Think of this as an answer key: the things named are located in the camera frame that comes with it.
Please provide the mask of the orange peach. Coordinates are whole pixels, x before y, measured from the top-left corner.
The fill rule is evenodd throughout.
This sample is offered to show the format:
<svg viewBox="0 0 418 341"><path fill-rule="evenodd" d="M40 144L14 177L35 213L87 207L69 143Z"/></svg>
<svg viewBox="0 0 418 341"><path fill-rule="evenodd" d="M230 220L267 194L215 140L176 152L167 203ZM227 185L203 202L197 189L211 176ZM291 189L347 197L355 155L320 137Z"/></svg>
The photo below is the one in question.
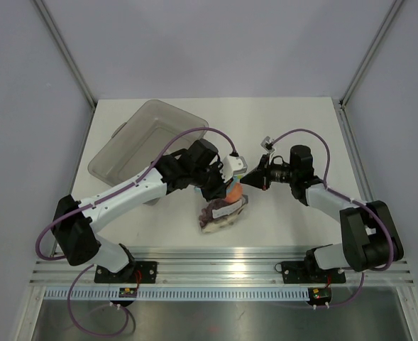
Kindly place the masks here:
<svg viewBox="0 0 418 341"><path fill-rule="evenodd" d="M243 195L243 188L240 183L236 183L232 189L230 189L230 192L226 194L226 197L224 200L227 203L234 203L237 202L242 198Z"/></svg>

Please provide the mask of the clear zip top bag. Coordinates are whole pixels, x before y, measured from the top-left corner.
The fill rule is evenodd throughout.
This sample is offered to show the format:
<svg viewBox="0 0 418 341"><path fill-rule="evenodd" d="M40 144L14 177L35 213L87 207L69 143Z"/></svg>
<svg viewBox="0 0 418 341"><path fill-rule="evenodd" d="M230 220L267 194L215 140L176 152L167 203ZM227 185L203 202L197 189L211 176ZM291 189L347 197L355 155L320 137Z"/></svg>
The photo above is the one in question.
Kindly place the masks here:
<svg viewBox="0 0 418 341"><path fill-rule="evenodd" d="M226 189L226 197L206 201L201 190L196 193L197 226L202 234L213 234L232 227L241 218L249 198L240 183L241 175L237 175Z"/></svg>

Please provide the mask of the red grape bunch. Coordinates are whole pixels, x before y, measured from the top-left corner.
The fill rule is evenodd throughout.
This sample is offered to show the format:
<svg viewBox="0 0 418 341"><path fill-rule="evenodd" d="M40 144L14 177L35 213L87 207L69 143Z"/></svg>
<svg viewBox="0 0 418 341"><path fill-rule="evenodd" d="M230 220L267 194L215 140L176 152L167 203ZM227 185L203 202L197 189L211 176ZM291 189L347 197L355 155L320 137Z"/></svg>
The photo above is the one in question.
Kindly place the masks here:
<svg viewBox="0 0 418 341"><path fill-rule="evenodd" d="M204 207L198 217L209 217L209 218L219 218L226 215L230 215L238 207L237 203L227 203L225 200L217 199L212 200Z"/></svg>

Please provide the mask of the grey toy fish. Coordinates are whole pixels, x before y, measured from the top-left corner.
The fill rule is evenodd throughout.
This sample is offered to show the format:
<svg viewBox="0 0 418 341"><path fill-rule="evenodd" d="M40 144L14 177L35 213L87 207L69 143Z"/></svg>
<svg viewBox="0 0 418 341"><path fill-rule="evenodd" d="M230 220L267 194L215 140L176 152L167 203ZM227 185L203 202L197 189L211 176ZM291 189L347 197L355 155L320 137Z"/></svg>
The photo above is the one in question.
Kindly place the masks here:
<svg viewBox="0 0 418 341"><path fill-rule="evenodd" d="M242 210L216 219L201 216L199 218L199 228L204 234L219 232L232 226L241 215L241 212Z"/></svg>

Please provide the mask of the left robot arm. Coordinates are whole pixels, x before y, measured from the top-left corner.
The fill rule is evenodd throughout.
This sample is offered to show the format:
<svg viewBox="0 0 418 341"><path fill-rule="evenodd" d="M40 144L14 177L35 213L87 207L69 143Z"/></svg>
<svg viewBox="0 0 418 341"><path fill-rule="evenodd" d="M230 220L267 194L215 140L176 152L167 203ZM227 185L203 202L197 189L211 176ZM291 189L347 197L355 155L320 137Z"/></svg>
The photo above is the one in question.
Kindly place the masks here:
<svg viewBox="0 0 418 341"><path fill-rule="evenodd" d="M159 157L142 173L99 195L82 201L71 195L62 198L51 230L64 258L70 266L97 265L120 283L130 281L136 270L133 255L98 233L139 205L189 186L199 188L206 200L226 197L237 157L234 151L220 158L213 144L199 139L189 148Z"/></svg>

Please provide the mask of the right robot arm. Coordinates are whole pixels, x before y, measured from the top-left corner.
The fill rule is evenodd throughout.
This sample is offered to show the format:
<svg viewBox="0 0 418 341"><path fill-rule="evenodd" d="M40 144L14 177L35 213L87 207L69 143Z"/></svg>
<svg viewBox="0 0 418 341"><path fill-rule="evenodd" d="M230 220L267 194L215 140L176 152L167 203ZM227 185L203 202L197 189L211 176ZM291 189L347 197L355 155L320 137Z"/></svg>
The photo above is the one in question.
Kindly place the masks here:
<svg viewBox="0 0 418 341"><path fill-rule="evenodd" d="M268 190L272 183L288 184L294 199L340 224L341 243L308 250L293 269L283 264L284 276L296 276L301 271L309 281L317 283L339 269L382 271L404 256L388 206L380 200L357 201L329 188L315 175L312 152L307 146L293 146L289 161L281 163L276 163L270 154L262 155L241 183L260 190Z"/></svg>

